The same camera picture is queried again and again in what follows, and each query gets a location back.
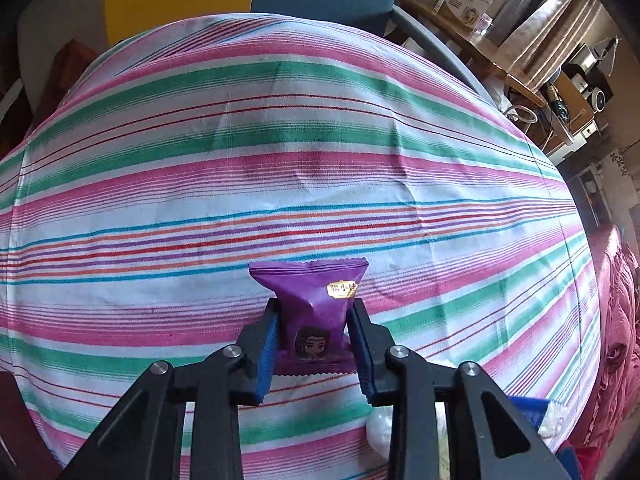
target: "red stripe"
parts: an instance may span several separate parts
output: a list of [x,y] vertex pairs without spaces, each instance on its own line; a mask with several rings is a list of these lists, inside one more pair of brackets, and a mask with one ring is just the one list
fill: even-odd
[[[405,291],[402,290],[402,283],[399,283],[398,286],[400,286],[401,289],[397,291],[397,299],[393,304],[389,303],[388,295],[385,294],[384,290],[380,290],[380,294],[376,295],[367,294],[365,296],[367,309],[370,311],[370,314],[373,315],[394,308],[402,308],[403,306],[407,306],[409,304],[415,304],[419,301],[432,298],[434,297],[434,295],[446,294],[451,290],[457,290],[459,288],[467,286],[471,281],[477,283],[481,280],[484,280],[488,276],[499,274],[506,269],[516,266],[519,262],[529,258],[537,251],[545,251],[546,249],[552,247],[555,243],[557,243],[557,240],[548,240],[544,244],[540,244],[535,248],[529,248],[528,251],[523,251],[521,253],[512,253],[512,255],[510,255],[510,257],[508,258],[496,257],[495,264],[493,266],[482,267],[481,270],[479,270],[479,274],[470,273],[468,271],[465,271],[465,269],[461,269],[459,274],[450,276],[450,279],[445,283],[438,284],[437,280],[430,279],[429,274],[426,271],[427,273],[423,276],[424,281],[427,283],[431,283],[431,286],[416,286],[411,290]],[[407,283],[412,283],[411,278],[407,279]],[[16,330],[26,335],[47,338],[51,340],[69,340],[71,338],[74,341],[82,344],[109,345],[117,343],[119,345],[122,345],[125,341],[135,340],[144,335],[146,345],[158,346],[165,344],[166,338],[168,336],[171,337],[172,344],[208,344],[229,342],[235,340],[239,333],[239,330],[244,324],[246,324],[250,320],[254,320],[254,318],[257,319],[257,317],[259,317],[260,315],[260,312],[261,309],[257,308],[251,316],[249,316],[249,312],[247,312],[246,316],[236,315],[235,319],[230,319],[228,322],[221,322],[218,318],[213,317],[216,321],[214,330],[212,330],[211,328],[212,316],[210,314],[187,318],[186,322],[184,322],[181,327],[176,321],[174,321],[174,323],[172,323],[170,326],[168,325],[168,322],[165,321],[165,323],[163,323],[162,330],[158,330],[158,327],[156,325],[151,326],[148,325],[148,322],[142,321],[141,323],[144,326],[149,326],[148,330],[145,331],[141,331],[140,329],[135,330],[136,320],[133,320],[130,317],[127,320],[126,327],[120,328],[120,330],[118,330],[118,327],[109,325],[108,323],[96,324],[95,319],[90,320],[91,323],[87,324],[88,320],[71,320],[68,317],[66,319],[62,317],[60,323],[52,323],[48,321],[43,324],[32,325],[30,323],[31,319],[36,319],[42,322],[42,317],[38,315],[31,316],[25,313],[25,315],[16,317],[15,319],[12,317],[11,320],[14,320],[12,330]],[[497,312],[498,310],[494,313],[489,314],[488,316],[492,316]],[[481,320],[468,325],[460,332],[468,330],[469,328],[480,323],[485,318],[482,318]],[[202,320],[200,328],[194,326],[193,323],[190,322],[193,319]],[[430,344],[425,345],[422,348],[418,348],[417,351],[428,348],[429,346],[442,342],[443,340],[444,339],[431,342]]]
[[[561,266],[556,267],[552,272],[561,272],[562,270],[566,269],[569,265],[569,262],[564,262]],[[547,276],[545,276],[544,278],[540,279],[538,282],[534,283],[533,285],[531,285],[529,288],[527,288],[526,290],[524,290],[523,292],[521,292],[519,295],[517,295],[509,304],[505,305],[505,306],[501,306],[500,308],[497,308],[496,310],[488,313],[486,316],[481,317],[480,319],[476,320],[473,323],[470,323],[464,327],[462,327],[459,330],[456,330],[455,332],[448,334],[446,337],[440,338],[440,339],[436,339],[434,341],[431,341],[430,343],[420,346],[417,349],[415,349],[416,352],[419,351],[423,351],[429,347],[435,346],[438,343],[443,343],[445,341],[450,341],[451,339],[454,338],[454,336],[457,336],[463,332],[466,332],[467,330],[469,330],[470,328],[482,323],[483,321],[489,319],[490,317],[495,316],[496,314],[498,314],[499,312],[502,312],[503,310],[505,310],[510,304],[514,304],[516,301],[520,300],[518,303],[515,303],[514,307],[508,312],[508,314],[510,314],[511,312],[514,312],[515,310],[517,310],[519,307],[521,307],[523,304],[525,304],[525,302],[533,295],[535,294],[537,291],[541,290],[542,287],[546,286],[551,280],[553,280],[555,278],[555,274],[549,274]],[[473,335],[481,332],[482,330],[484,330],[485,328],[487,328],[488,326],[493,326],[495,323],[491,322],[489,325],[485,325],[484,327],[482,327],[480,330],[474,332]],[[438,350],[437,352],[429,355],[426,357],[426,359],[429,359],[431,357],[436,356],[437,354],[443,352],[444,350]]]
[[71,400],[72,402],[79,402],[80,404],[87,404],[89,406],[97,406],[98,408],[106,408],[108,410],[110,410],[113,407],[113,404],[100,404],[99,402],[91,402],[90,400],[85,400],[85,399],[76,399],[74,397],[67,397],[64,395],[60,395],[54,392],[51,392],[49,390],[44,389],[42,386],[38,386],[37,384],[33,383],[30,381],[30,378],[27,375],[21,374],[21,373],[17,373],[14,371],[14,376],[15,377],[22,377],[25,378],[29,381],[29,384],[31,386],[33,386],[34,388],[36,388],[37,390],[40,390],[41,392],[43,392],[44,394],[53,396],[53,397],[57,397],[59,399],[64,399],[64,400]]
[[[28,261],[25,261],[25,259],[23,259],[15,263],[7,262],[5,263],[5,266],[7,269],[23,269],[30,265],[42,264],[42,263],[71,262],[71,261],[82,262],[85,260],[92,260],[94,258],[111,258],[113,256],[138,257],[141,254],[149,254],[149,253],[159,254],[159,253],[164,253],[166,251],[174,252],[174,251],[182,251],[182,250],[188,250],[188,249],[200,250],[204,248],[217,247],[220,245],[227,245],[227,244],[238,245],[238,244],[244,244],[247,242],[254,242],[258,240],[270,240],[273,238],[280,238],[280,237],[291,238],[295,236],[309,236],[309,235],[317,235],[317,234],[325,235],[330,233],[346,234],[347,232],[356,232],[358,236],[367,236],[367,231],[369,230],[379,230],[383,228],[396,228],[396,227],[407,227],[407,226],[422,226],[425,223],[428,223],[430,225],[430,228],[433,230],[433,232],[430,232],[430,234],[433,234],[434,236],[436,236],[438,235],[438,231],[436,229],[440,227],[440,224],[443,224],[442,225],[443,228],[444,227],[449,228],[454,224],[454,222],[459,220],[476,219],[478,220],[478,222],[473,226],[469,226],[469,228],[477,229],[484,226],[481,219],[486,219],[486,222],[488,223],[488,225],[494,225],[497,221],[501,221],[501,220],[537,218],[539,216],[542,216],[543,214],[548,214],[551,212],[558,212],[558,209],[557,208],[521,207],[521,208],[514,208],[513,210],[509,210],[508,212],[500,211],[499,212],[500,214],[498,214],[498,212],[486,213],[486,214],[474,213],[474,214],[452,215],[452,216],[447,216],[443,218],[429,218],[429,219],[418,217],[415,220],[405,220],[405,221],[395,221],[395,222],[387,221],[387,222],[379,222],[379,223],[363,223],[363,224],[356,224],[356,225],[342,225],[338,227],[298,229],[295,231],[291,231],[291,230],[273,231],[273,232],[267,232],[267,233],[263,232],[260,234],[251,234],[247,236],[234,237],[234,238],[220,238],[220,239],[206,240],[206,241],[199,240],[197,242],[190,242],[190,243],[178,244],[178,245],[170,244],[166,247],[164,246],[152,246],[152,247],[146,247],[146,248],[138,247],[138,248],[135,248],[132,250],[126,250],[126,251],[81,253],[81,254],[72,254],[69,256],[52,256],[49,258],[42,257],[42,258],[36,258]],[[176,254],[175,257],[184,258],[185,256]],[[111,261],[111,264],[113,265],[121,265],[123,263],[125,264],[126,260]]]
[[[350,221],[355,221],[356,219],[363,219],[363,216],[367,213],[370,215],[370,218],[372,219],[379,218],[380,217],[379,215],[388,216],[393,214],[399,214],[399,218],[400,218],[402,216],[407,216],[412,213],[421,215],[426,213],[432,213],[438,210],[442,210],[442,211],[448,210],[451,214],[459,213],[461,211],[468,212],[468,211],[474,211],[474,210],[492,211],[492,210],[505,209],[508,206],[513,206],[517,204],[521,204],[523,206],[524,205],[532,205],[532,206],[533,205],[536,205],[536,206],[555,205],[556,207],[558,207],[558,209],[562,209],[562,210],[566,209],[568,206],[569,207],[573,206],[573,202],[563,201],[563,200],[547,201],[547,200],[526,200],[526,199],[505,200],[504,202],[501,202],[495,205],[491,203],[477,204],[471,201],[471,202],[458,203],[458,204],[448,205],[448,206],[447,205],[435,205],[435,206],[417,206],[416,205],[411,207],[388,206],[386,208],[376,208],[376,209],[366,208],[364,210],[359,209],[360,206],[354,205],[353,208],[348,211],[338,210],[338,211],[330,211],[328,213],[318,212],[315,215],[315,218],[323,218],[323,219],[326,218],[327,221],[333,221],[336,218],[336,216],[339,216],[342,220],[350,222]],[[229,219],[225,221],[213,221],[213,220],[202,221],[201,228],[197,229],[197,232],[204,232],[206,230],[219,229],[222,227],[231,228],[235,226],[238,226],[238,227],[253,226],[255,229],[264,229],[266,227],[265,224],[271,224],[276,220],[285,220],[285,221],[292,221],[292,222],[305,221],[305,215],[300,213],[295,214],[291,212],[289,214],[280,213],[275,215],[263,215],[263,216],[255,216],[255,217],[247,216],[245,218],[236,219],[236,220]],[[172,235],[180,235],[185,232],[196,232],[196,230],[193,229],[193,226],[185,226],[183,229],[172,228],[170,230],[170,233]],[[146,244],[151,241],[151,240],[147,240],[146,237],[153,239],[158,237],[159,235],[166,235],[166,234],[168,234],[168,232],[165,228],[155,228],[155,229],[149,229],[148,232],[136,233],[134,237],[136,238],[139,244]],[[75,245],[78,251],[82,251],[82,250],[91,249],[98,242],[125,240],[125,239],[127,239],[125,235],[97,235],[89,238],[76,238],[73,241],[73,245]],[[31,253],[36,253],[36,254],[41,253],[43,251],[48,250],[49,248],[58,249],[60,247],[67,246],[70,243],[71,242],[64,242],[61,244],[60,242],[50,241],[50,242],[43,242],[37,246],[30,246],[23,250],[9,249],[10,254],[12,255],[9,258],[13,261],[20,259],[20,257],[22,257],[23,259],[28,259]],[[476,255],[480,257],[482,255],[482,251],[476,253]]]
[[[214,40],[213,44],[215,44],[221,41],[228,40],[228,38],[232,38],[239,34],[251,32],[253,30],[261,28],[265,24],[278,25],[280,23],[285,23],[286,21],[287,20],[283,20],[283,19],[274,19],[271,16],[264,17],[264,18],[252,17],[252,18],[247,18],[245,20],[241,18],[236,21],[224,22],[222,26],[219,28],[215,28],[215,26],[206,27],[201,30],[201,32],[203,32],[204,34],[199,34],[195,37],[189,38],[189,40],[186,42],[180,42],[179,44],[174,44],[174,46],[172,46],[168,50],[165,50],[165,49],[158,50],[156,51],[156,53],[152,55],[150,59],[149,58],[142,59],[141,62],[146,64],[160,57],[174,56],[175,54],[178,54],[179,52],[183,52],[187,49],[191,50],[191,49],[197,48],[207,43],[207,41],[209,40]],[[140,62],[127,68],[127,70],[129,70],[130,68],[136,68],[139,65],[140,65]]]
[[0,358],[0,362],[3,362],[5,364],[9,365],[11,368],[18,368],[20,370],[24,370],[25,372],[27,372],[28,377],[25,376],[25,375],[22,375],[22,377],[27,378],[31,384],[33,384],[33,381],[31,381],[31,379],[36,379],[36,380],[38,380],[40,382],[48,384],[49,386],[53,386],[55,388],[62,388],[64,390],[69,390],[71,392],[78,392],[78,393],[82,393],[82,394],[90,394],[90,395],[95,395],[95,396],[99,396],[99,397],[111,397],[111,399],[119,399],[120,398],[120,395],[107,394],[105,392],[92,392],[91,390],[83,390],[81,388],[74,388],[72,386],[62,386],[60,384],[51,383],[49,381],[44,380],[41,377],[38,377],[36,374],[32,373],[30,370],[27,370],[27,368],[25,368],[23,366],[14,365],[14,364],[10,363],[9,361],[5,361],[2,358]]
[[[587,280],[588,276],[586,276],[586,274],[588,274],[587,267],[583,269],[581,275],[574,282],[574,291],[575,287],[577,287],[578,285],[578,280]],[[513,389],[515,395],[519,395],[518,392],[523,391],[523,389],[525,389],[530,383],[530,380],[532,380],[536,376],[539,377],[540,374],[544,373],[540,372],[540,370],[544,370],[549,363],[557,359],[558,354],[556,353],[556,351],[562,349],[565,352],[569,351],[571,354],[573,354],[575,350],[582,345],[582,337],[580,336],[580,333],[578,333],[577,345],[572,345],[569,347],[566,345],[566,342],[568,340],[568,336],[573,333],[576,328],[581,331],[583,326],[588,326],[591,323],[594,316],[594,310],[591,310],[589,314],[591,314],[591,317],[589,317],[587,314],[582,316],[582,314],[578,311],[578,308],[574,308],[571,311],[571,314],[565,319],[560,329],[553,334],[552,338],[548,341],[542,351],[534,357],[529,367],[527,367],[524,372],[521,372],[517,376],[516,380],[513,381],[510,388]],[[537,332],[538,336],[542,337],[544,333],[542,328],[542,326],[537,328],[532,327],[532,332]]]

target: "striped tablecloth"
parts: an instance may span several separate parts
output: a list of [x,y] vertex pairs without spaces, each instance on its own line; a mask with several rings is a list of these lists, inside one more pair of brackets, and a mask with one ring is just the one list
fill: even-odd
[[[62,463],[152,361],[200,360],[260,316],[251,260],[366,256],[375,322],[567,403],[562,437],[593,386],[596,283],[556,169],[352,28],[228,14],[121,42],[2,161],[0,207],[0,365]],[[274,378],[240,411],[246,477],[382,478],[369,410],[354,375]]]

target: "wooden furniture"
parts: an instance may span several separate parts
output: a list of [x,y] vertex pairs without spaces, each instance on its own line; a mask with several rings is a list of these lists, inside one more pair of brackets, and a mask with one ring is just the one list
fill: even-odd
[[412,16],[421,16],[429,20],[447,36],[449,36],[463,53],[473,61],[469,65],[471,71],[480,80],[494,75],[505,82],[507,86],[522,94],[536,108],[548,106],[546,100],[537,88],[530,88],[526,85],[526,77],[521,70],[510,68],[504,69],[505,63],[501,63],[497,58],[496,47],[489,39],[479,34],[463,28],[461,25],[450,22],[435,10],[430,9],[415,0],[396,0],[399,7]]
[[62,466],[44,444],[24,405],[14,376],[0,372],[0,478],[54,480]]
[[[564,158],[585,145],[586,139],[597,132],[598,127],[595,123],[593,108],[564,72],[560,73],[554,85],[569,109],[570,135],[574,140],[574,143],[568,146],[561,136],[554,135],[549,139],[543,151],[554,164],[559,164]],[[548,131],[540,123],[532,124],[527,131],[527,137],[538,146],[543,145],[547,134]]]
[[31,130],[56,111],[66,93],[97,57],[93,50],[76,40],[69,41],[58,51],[51,64],[40,104],[33,115]]

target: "pink bedspread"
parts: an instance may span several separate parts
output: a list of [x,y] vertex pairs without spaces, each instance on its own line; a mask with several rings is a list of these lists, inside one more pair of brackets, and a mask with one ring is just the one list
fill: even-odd
[[571,434],[574,446],[607,449],[640,386],[640,340],[634,276],[638,263],[615,226],[589,237],[600,295],[601,352],[595,386]]

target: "purple wrapper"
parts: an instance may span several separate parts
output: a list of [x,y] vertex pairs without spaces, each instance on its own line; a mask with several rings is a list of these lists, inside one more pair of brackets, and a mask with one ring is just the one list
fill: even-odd
[[365,258],[249,263],[254,280],[280,300],[276,375],[356,370],[344,327],[368,265]]

